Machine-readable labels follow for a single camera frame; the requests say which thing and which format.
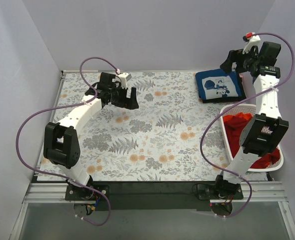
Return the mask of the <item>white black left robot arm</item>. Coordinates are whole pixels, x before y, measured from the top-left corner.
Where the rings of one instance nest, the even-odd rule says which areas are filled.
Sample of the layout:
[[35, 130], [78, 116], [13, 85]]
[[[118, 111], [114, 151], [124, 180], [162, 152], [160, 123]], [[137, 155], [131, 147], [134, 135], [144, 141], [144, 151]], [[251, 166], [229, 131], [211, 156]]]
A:
[[127, 72], [101, 73], [99, 81], [84, 93], [79, 106], [57, 123], [49, 122], [45, 126], [43, 156], [58, 165], [70, 183], [80, 183], [76, 193], [83, 200], [93, 196], [94, 188], [89, 184], [91, 176], [79, 162], [81, 149], [78, 133], [106, 105], [128, 110], [139, 108], [135, 87], [131, 88], [130, 96], [127, 96], [127, 83], [131, 77]]

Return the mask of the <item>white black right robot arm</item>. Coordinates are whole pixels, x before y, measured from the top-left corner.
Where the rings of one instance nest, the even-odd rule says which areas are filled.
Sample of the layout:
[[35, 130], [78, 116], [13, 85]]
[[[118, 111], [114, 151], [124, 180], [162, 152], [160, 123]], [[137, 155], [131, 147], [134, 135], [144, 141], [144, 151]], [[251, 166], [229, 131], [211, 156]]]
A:
[[281, 71], [275, 63], [280, 51], [280, 44], [265, 41], [261, 48], [255, 45], [249, 51], [231, 50], [220, 65], [225, 73], [233, 70], [233, 64], [236, 64], [235, 72], [249, 72], [257, 94], [256, 112], [240, 134], [239, 150], [227, 170], [215, 179], [213, 191], [220, 199], [234, 196], [240, 190], [241, 177], [255, 161], [277, 148], [289, 128], [278, 105]]

